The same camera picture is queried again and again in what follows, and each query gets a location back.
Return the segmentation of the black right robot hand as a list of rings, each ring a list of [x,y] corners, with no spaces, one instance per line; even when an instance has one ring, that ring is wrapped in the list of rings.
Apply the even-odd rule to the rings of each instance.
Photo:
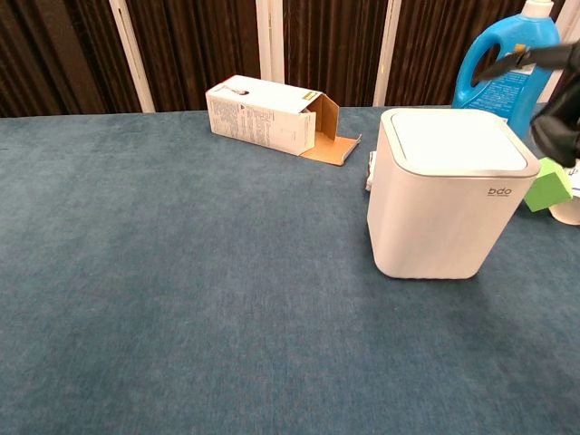
[[[567,85],[530,122],[538,148],[561,166],[572,168],[580,160],[580,39],[511,53],[492,63],[477,79],[490,81],[530,64],[573,74]]]

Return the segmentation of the white lidded trash bin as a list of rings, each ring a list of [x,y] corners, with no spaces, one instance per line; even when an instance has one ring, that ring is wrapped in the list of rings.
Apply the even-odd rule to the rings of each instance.
[[[474,276],[539,171],[493,113],[385,111],[367,212],[375,265],[394,278]]]

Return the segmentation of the open white cardboard box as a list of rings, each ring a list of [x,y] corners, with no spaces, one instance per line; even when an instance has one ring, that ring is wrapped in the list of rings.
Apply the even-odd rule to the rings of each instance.
[[[206,91],[213,133],[342,166],[360,138],[338,134],[340,107],[325,93],[234,75]]]

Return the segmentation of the green foam block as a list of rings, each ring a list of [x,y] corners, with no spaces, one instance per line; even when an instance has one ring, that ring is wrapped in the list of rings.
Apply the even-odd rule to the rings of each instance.
[[[573,188],[567,169],[550,158],[539,160],[540,171],[524,201],[531,212],[537,212],[573,198]]]

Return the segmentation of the blue detergent bottle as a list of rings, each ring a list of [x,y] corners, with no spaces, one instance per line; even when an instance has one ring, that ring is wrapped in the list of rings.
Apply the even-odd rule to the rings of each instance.
[[[454,109],[478,109],[496,114],[520,138],[525,138],[536,103],[552,73],[534,64],[516,67],[474,84],[472,78],[485,52],[497,45],[500,61],[512,53],[560,43],[550,12],[551,0],[526,0],[522,11],[486,28],[472,43],[460,66],[452,102]]]

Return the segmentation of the teal tablecloth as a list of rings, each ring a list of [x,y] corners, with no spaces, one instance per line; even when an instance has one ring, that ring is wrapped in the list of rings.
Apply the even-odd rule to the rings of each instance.
[[[375,266],[364,174],[203,111],[0,118],[0,435],[580,435],[580,228]]]

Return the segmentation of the dark brown pleated curtain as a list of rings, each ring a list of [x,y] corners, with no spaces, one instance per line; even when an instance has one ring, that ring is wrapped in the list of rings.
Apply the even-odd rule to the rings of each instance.
[[[387,14],[400,11],[385,103],[448,104],[475,38],[525,0],[282,0],[285,81],[372,104]],[[136,37],[157,111],[258,77],[256,0],[0,0],[0,117],[141,108],[121,31]]]

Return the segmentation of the white frame post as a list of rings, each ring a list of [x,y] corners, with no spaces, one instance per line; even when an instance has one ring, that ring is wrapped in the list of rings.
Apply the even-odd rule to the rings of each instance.
[[[401,3],[402,0],[388,0],[372,101],[373,106],[383,106],[385,103],[400,18]]]
[[[260,77],[285,83],[283,0],[256,0]]]
[[[121,39],[141,111],[153,113],[156,109],[126,0],[109,0],[109,5]]]
[[[558,5],[556,28],[563,44],[573,43],[580,39],[580,0],[554,0]],[[538,99],[539,103],[548,102],[562,81],[563,73],[553,72],[546,87]]]

